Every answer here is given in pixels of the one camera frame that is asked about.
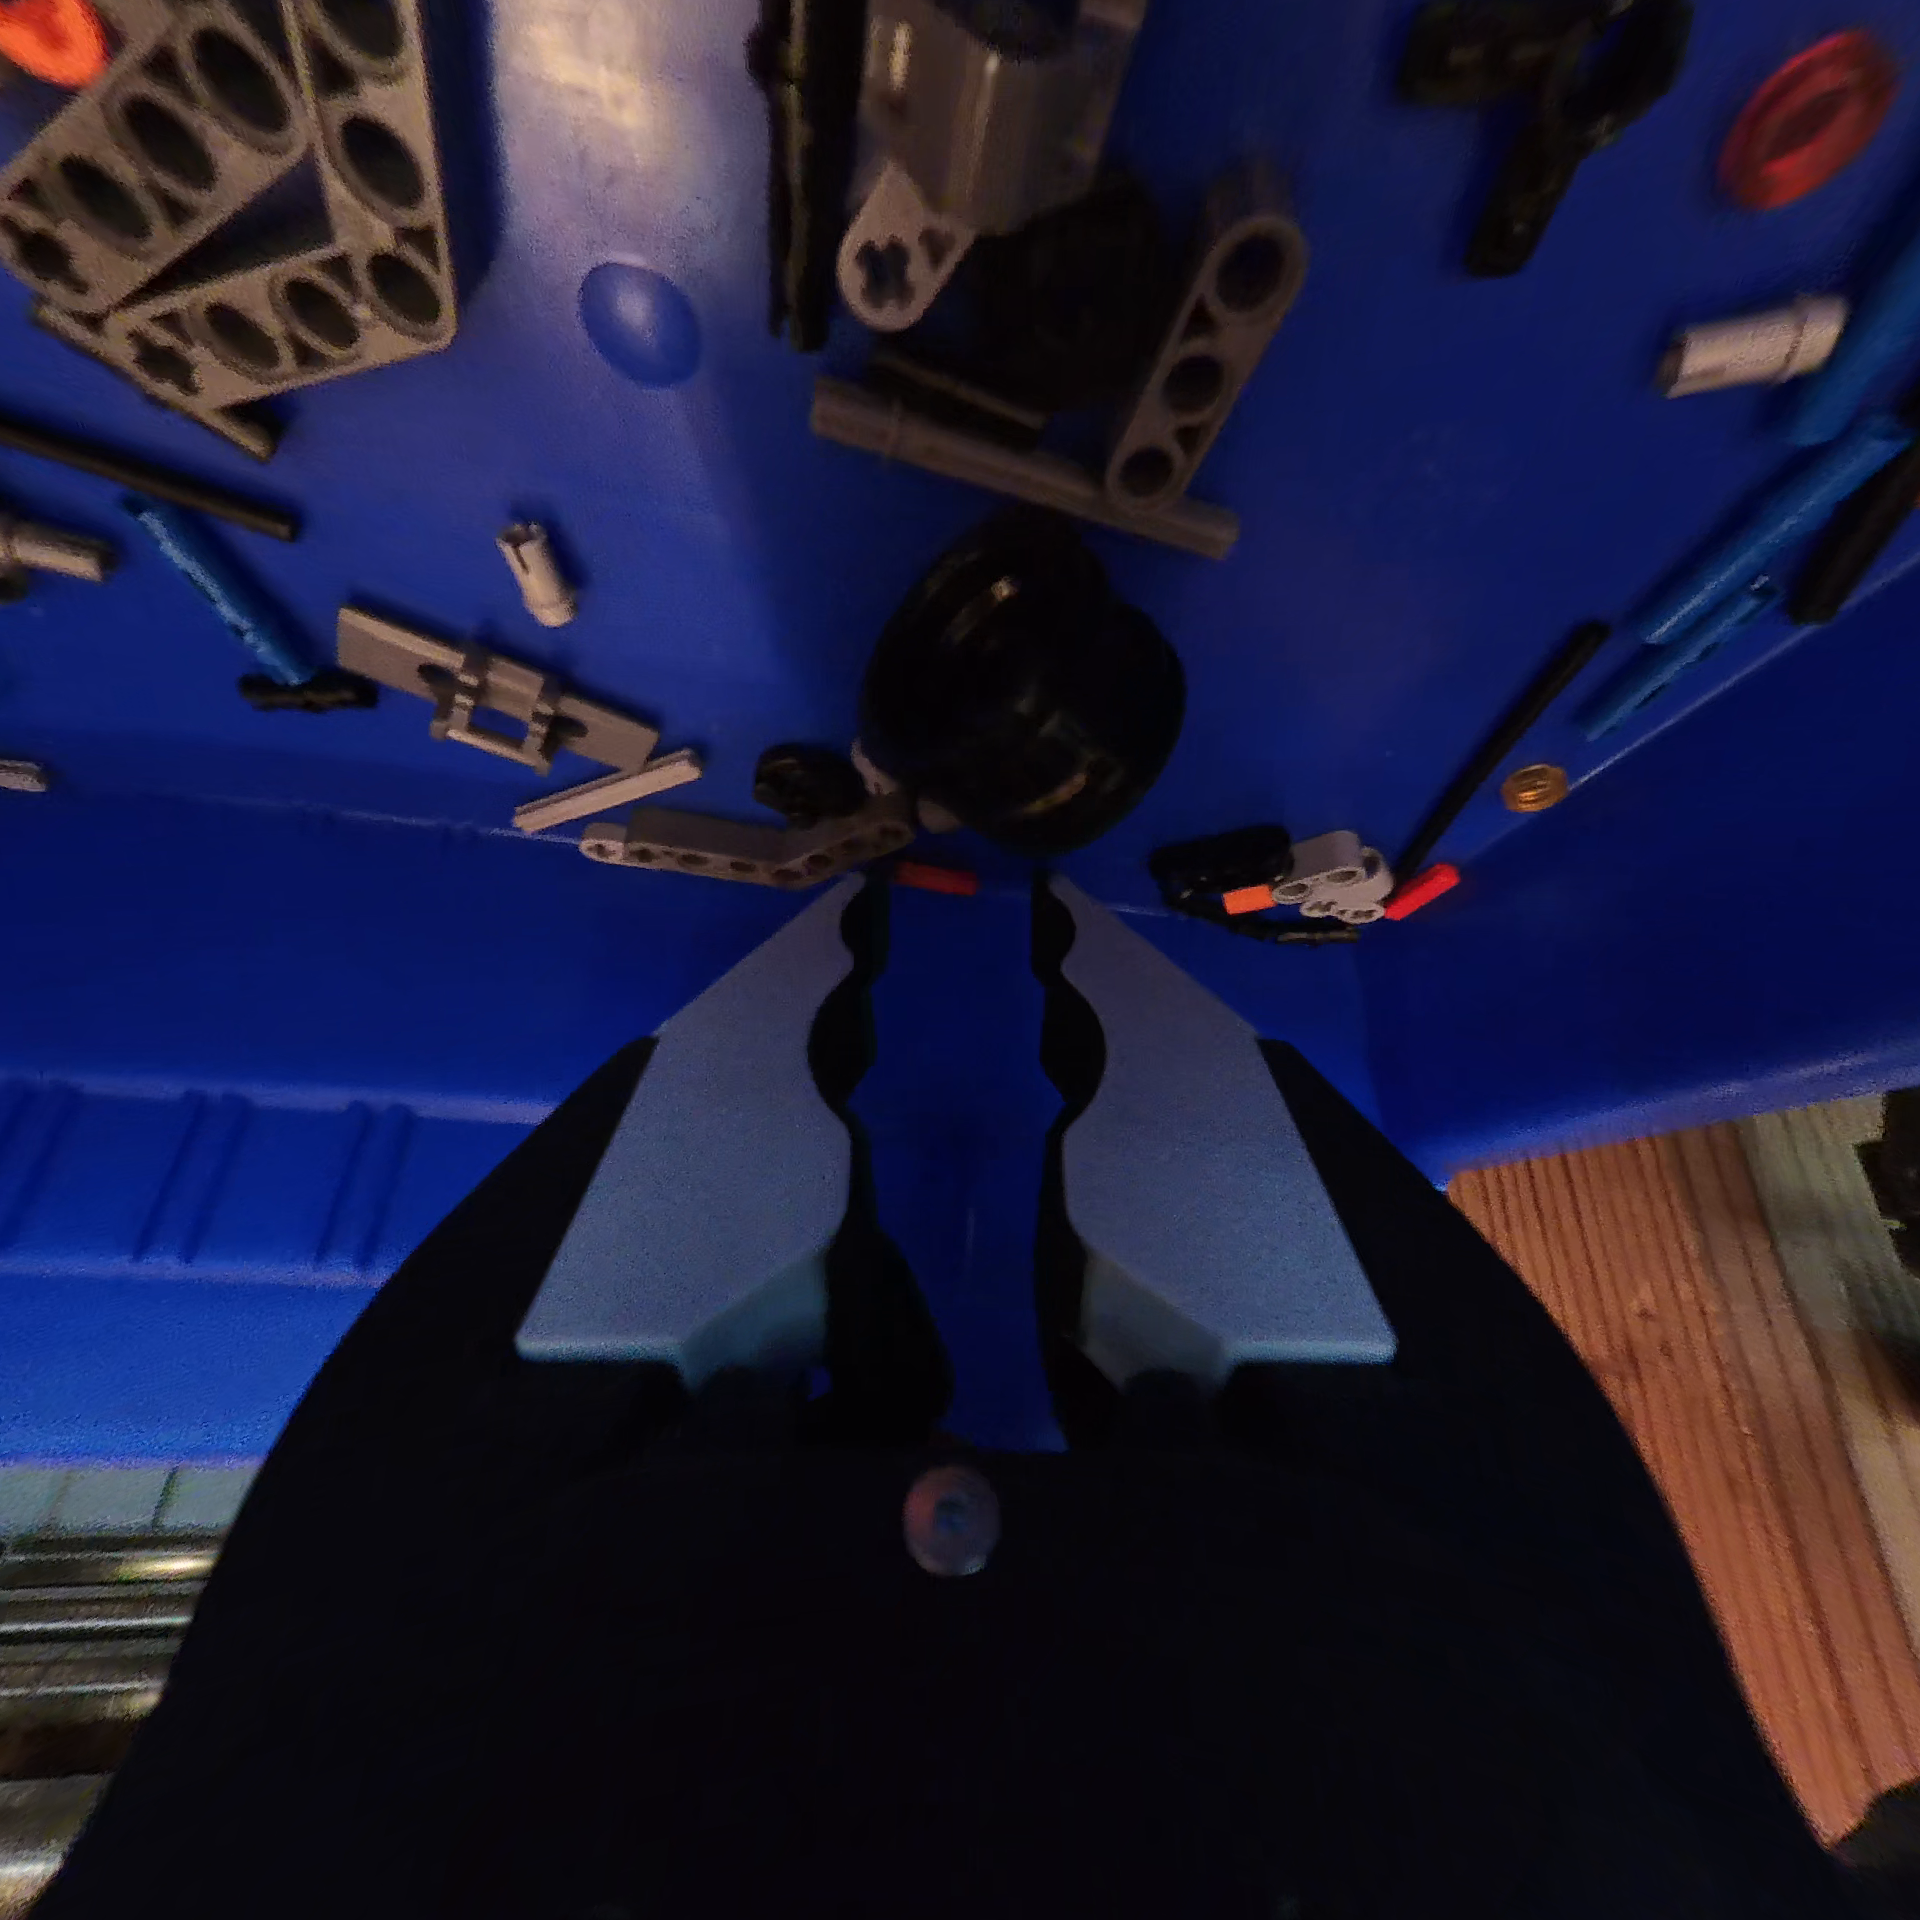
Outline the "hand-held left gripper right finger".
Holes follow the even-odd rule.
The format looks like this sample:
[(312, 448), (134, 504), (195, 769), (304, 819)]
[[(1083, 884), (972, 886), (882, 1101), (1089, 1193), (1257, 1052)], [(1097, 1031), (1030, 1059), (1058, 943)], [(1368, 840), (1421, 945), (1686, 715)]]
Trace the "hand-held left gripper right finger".
[(1386, 1365), (1397, 1335), (1257, 1031), (1066, 878), (1033, 894), (1052, 1311), (1113, 1387)]

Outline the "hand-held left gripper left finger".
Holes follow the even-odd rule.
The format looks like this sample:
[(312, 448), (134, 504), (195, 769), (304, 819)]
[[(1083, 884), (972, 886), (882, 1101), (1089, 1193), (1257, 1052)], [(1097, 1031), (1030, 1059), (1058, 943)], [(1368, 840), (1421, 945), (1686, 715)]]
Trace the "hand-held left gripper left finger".
[(853, 1137), (809, 1039), (853, 977), (844, 924), (864, 892), (833, 881), (659, 1025), (520, 1320), (520, 1359), (664, 1365), (686, 1387), (826, 1363)]

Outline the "blue plastic parts bin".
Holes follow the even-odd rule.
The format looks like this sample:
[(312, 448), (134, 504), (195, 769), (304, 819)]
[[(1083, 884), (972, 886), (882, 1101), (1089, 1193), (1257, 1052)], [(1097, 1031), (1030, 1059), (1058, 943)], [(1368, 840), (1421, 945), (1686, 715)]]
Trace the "blue plastic parts bin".
[[(1862, 294), (1915, 221), (1915, 5), (1697, 5), (1678, 83), (1578, 168), (1536, 257), (1461, 257), (1513, 104), (1405, 103), (1418, 5), (1149, 5), (1109, 158), (1172, 247), (1266, 159), (1302, 292), (1196, 478), (1222, 561), (1096, 529), (1185, 657), (1180, 750), (1073, 878), (1454, 1172), (1915, 1079), (1915, 529), (1826, 631), (1779, 622), (1574, 790), (1484, 793), (1461, 886), (1355, 951), (1164, 921), (1146, 857), (1256, 821), (1404, 849), (1564, 635), (1630, 617), (1805, 452), (1785, 391), (1665, 399), (1673, 328)], [(278, 404), (265, 461), (40, 328), (4, 271), (4, 408), (299, 509), (213, 529), (312, 648), (362, 604), (549, 665), (753, 814), (782, 739), (841, 744), (882, 620), (992, 503), (819, 441), (766, 325), (757, 5), (430, 5), (459, 321)], [(1753, 92), (1868, 29), (1901, 88), (1836, 180), (1730, 203)], [(4, 611), (4, 1456), (254, 1456), (328, 1344), (486, 1164), (793, 903), (520, 835), (544, 782), (430, 702), (254, 710), (248, 651), (122, 496), (4, 449), (110, 582)], [(540, 625), (497, 534), (579, 591)]]

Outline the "grey track link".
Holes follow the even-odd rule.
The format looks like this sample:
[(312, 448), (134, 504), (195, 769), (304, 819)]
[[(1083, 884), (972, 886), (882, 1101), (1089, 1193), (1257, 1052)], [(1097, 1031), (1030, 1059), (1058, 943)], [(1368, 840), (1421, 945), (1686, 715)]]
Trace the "grey track link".
[(636, 775), (656, 753), (656, 727), (585, 697), (549, 667), (365, 608), (339, 613), (336, 657), (345, 671), (430, 702), (433, 739), (540, 776), (565, 751), (621, 775)]

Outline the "dark grey bent beam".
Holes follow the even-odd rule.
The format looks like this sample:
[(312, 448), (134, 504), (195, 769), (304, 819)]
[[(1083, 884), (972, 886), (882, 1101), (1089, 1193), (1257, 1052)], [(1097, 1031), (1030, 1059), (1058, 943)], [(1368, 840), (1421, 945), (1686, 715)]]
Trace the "dark grey bent beam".
[(803, 892), (896, 854), (918, 830), (917, 803), (896, 790), (812, 828), (638, 807), (619, 822), (588, 822), (580, 849), (611, 869)]

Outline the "light grey axle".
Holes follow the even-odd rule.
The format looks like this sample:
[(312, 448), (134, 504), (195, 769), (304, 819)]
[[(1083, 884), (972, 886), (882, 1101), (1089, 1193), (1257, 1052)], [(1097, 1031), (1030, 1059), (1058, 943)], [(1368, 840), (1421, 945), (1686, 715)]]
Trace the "light grey axle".
[(659, 793), (700, 782), (704, 758), (693, 750), (648, 758), (628, 772), (609, 772), (550, 796), (529, 799), (513, 812), (516, 832), (537, 835), (585, 821), (605, 809), (634, 807)]

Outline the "black thin axle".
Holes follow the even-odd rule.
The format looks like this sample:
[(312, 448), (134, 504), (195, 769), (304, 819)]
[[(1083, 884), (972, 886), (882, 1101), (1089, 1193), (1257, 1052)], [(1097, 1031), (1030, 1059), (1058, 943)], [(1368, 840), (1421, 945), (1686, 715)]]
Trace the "black thin axle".
[(1461, 812), (1489, 783), (1501, 761), (1522, 742), (1540, 718), (1552, 708), (1569, 686), (1589, 667), (1601, 647), (1611, 637), (1608, 620), (1586, 620), (1573, 625), (1571, 635), (1529, 677), (1522, 691), (1500, 710), (1497, 719), (1481, 734), (1452, 779), (1428, 805), (1414, 824), (1404, 849), (1394, 859), (1397, 892), (1420, 878), (1428, 854), (1452, 830)]

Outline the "small light grey pin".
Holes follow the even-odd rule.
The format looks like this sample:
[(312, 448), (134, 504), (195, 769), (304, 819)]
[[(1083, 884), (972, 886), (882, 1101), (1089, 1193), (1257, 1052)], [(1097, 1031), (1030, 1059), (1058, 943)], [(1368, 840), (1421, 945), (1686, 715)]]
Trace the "small light grey pin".
[(540, 625), (565, 629), (579, 617), (579, 591), (541, 524), (523, 519), (508, 525), (497, 534), (497, 550), (510, 568), (526, 613)]

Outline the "dark grey long axle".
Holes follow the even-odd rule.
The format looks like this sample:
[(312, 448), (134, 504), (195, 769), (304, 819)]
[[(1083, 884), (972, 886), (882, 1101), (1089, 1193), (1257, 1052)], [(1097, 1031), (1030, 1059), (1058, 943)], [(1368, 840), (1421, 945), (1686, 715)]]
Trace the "dark grey long axle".
[(809, 427), (824, 441), (870, 452), (884, 464), (912, 465), (1192, 557), (1226, 559), (1242, 536), (1242, 521), (1229, 509), (1186, 496), (1161, 507), (1115, 504), (1089, 469), (1061, 455), (1005, 448), (841, 376), (813, 380)]

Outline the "grey three-hole liftarm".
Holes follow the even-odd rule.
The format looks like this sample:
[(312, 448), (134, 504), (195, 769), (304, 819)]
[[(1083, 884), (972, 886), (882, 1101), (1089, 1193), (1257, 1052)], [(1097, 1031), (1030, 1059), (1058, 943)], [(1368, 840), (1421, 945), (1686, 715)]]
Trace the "grey three-hole liftarm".
[(1307, 264), (1306, 235), (1272, 180), (1234, 176), (1216, 187), (1110, 431), (1101, 486), (1115, 507), (1153, 511), (1186, 493), (1296, 304)]

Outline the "black long axle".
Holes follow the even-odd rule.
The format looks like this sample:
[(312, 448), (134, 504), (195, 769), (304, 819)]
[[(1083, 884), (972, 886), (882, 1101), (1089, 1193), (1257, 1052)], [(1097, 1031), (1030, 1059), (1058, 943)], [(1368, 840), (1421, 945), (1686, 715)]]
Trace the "black long axle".
[(213, 516), (245, 532), (294, 543), (304, 536), (299, 509), (278, 500), (224, 486), (195, 471), (142, 460), (120, 445), (61, 430), (32, 416), (2, 411), (2, 448), (157, 503)]

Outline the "black short axle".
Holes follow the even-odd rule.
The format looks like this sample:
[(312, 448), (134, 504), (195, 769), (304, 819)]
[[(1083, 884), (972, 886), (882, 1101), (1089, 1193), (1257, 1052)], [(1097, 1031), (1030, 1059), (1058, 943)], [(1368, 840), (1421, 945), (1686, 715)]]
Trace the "black short axle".
[(1915, 504), (1917, 438), (1838, 504), (1788, 595), (1790, 624), (1794, 629), (1830, 624), (1915, 515)]

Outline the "light grey small liftarm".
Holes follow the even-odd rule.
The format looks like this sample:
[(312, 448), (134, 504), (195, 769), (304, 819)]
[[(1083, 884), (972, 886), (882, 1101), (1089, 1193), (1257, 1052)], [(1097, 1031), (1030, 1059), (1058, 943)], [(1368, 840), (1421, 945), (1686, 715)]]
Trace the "light grey small liftarm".
[(888, 159), (856, 208), (835, 277), (853, 318), (870, 331), (921, 325), (977, 233), (923, 201), (912, 176)]

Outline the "small white pin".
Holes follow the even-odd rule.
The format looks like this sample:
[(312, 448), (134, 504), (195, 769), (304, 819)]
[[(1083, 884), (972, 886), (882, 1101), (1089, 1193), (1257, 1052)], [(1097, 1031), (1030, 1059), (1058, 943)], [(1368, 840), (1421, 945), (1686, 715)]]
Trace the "small white pin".
[(1680, 326), (1652, 375), (1669, 399), (1773, 388), (1821, 369), (1852, 318), (1842, 294), (1802, 294), (1730, 319)]

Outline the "black long pin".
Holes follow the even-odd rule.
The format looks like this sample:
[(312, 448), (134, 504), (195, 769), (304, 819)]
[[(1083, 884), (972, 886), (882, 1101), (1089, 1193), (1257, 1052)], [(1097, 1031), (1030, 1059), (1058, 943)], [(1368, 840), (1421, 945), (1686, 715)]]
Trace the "black long pin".
[(748, 69), (769, 119), (769, 325), (797, 352), (826, 347), (849, 223), (864, 3), (761, 3)]

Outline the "blue transparent paddle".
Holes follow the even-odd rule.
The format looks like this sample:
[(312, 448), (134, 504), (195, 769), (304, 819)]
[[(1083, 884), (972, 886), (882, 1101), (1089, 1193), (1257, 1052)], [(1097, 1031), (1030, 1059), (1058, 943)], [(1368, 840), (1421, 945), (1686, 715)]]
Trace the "blue transparent paddle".
[(1846, 319), (1836, 349), (1805, 380), (1788, 413), (1784, 435), (1794, 448), (1836, 441), (1857, 420), (1862, 404), (1878, 398), (1917, 339), (1917, 285), (1885, 285)]

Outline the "black angle connector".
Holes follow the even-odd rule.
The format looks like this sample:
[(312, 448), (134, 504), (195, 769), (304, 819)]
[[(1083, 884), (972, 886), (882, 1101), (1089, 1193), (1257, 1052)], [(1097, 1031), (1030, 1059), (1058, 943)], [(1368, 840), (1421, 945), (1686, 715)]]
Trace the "black angle connector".
[(1410, 104), (1520, 115), (1461, 269), (1524, 271), (1578, 168), (1678, 83), (1690, 3), (1438, 3), (1410, 20), (1397, 88)]

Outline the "red transparent round stud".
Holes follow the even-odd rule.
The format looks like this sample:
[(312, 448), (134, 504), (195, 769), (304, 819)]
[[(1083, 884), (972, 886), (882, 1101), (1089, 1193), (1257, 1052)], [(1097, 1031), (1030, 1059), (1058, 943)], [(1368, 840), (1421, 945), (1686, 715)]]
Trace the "red transparent round stud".
[(1716, 159), (1720, 191), (1747, 209), (1804, 201), (1877, 139), (1901, 88), (1900, 67), (1868, 29), (1814, 41), (1745, 103)]

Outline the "orange rounded piece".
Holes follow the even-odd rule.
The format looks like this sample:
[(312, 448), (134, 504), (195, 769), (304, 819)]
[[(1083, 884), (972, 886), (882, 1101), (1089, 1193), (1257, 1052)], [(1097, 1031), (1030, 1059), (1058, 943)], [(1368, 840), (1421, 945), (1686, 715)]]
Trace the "orange rounded piece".
[(2, 60), (30, 80), (83, 88), (108, 70), (113, 44), (92, 3), (2, 3)]

